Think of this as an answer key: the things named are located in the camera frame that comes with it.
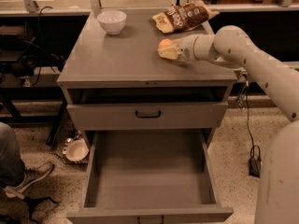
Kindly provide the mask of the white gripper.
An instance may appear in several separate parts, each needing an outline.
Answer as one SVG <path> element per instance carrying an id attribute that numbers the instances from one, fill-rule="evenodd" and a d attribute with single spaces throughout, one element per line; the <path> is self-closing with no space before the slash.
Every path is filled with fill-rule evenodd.
<path id="1" fill-rule="evenodd" d="M 174 39 L 173 43 L 175 46 L 158 48 L 158 54 L 168 60 L 195 62 L 194 46 L 197 38 L 197 35 L 188 35 Z"/>

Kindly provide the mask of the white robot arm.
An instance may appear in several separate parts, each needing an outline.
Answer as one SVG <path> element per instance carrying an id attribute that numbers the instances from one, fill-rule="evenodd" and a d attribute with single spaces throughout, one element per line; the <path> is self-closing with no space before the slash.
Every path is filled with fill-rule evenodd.
<path id="1" fill-rule="evenodd" d="M 160 57 L 243 67 L 290 121 L 273 136 L 263 161 L 254 224 L 299 224 L 299 72 L 257 48 L 239 27 L 214 35 L 164 39 Z"/>

